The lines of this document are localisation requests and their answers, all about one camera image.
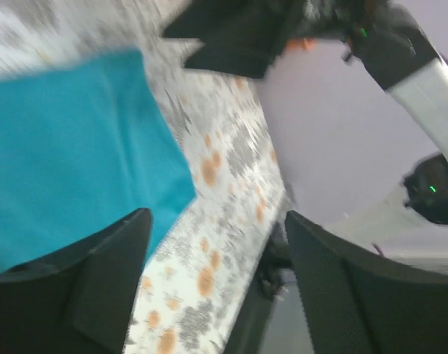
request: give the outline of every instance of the white wall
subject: white wall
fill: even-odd
[[[398,0],[448,57],[448,0]],[[258,85],[284,180],[297,209],[328,223],[383,198],[414,163],[436,151],[342,44],[282,57]],[[427,228],[381,245],[389,254],[448,255],[448,230]]]

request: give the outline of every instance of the orange object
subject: orange object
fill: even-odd
[[[286,45],[286,50],[304,49],[308,50],[314,45],[313,39],[290,39]]]

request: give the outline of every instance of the floral tablecloth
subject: floral tablecloth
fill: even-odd
[[[127,354],[220,353],[284,187],[246,80],[185,72],[197,45],[157,33],[182,0],[0,0],[0,76],[62,66],[131,43],[187,157],[198,198],[148,262]]]

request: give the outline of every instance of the blue towel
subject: blue towel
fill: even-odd
[[[138,50],[0,83],[0,272],[139,207],[150,256],[194,197]]]

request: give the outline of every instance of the white tablecloth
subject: white tablecloth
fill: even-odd
[[[158,26],[181,0],[0,0],[0,76],[61,66],[136,43],[198,198],[148,262],[127,354],[220,353],[284,188],[262,109],[246,80],[185,72],[193,44]]]

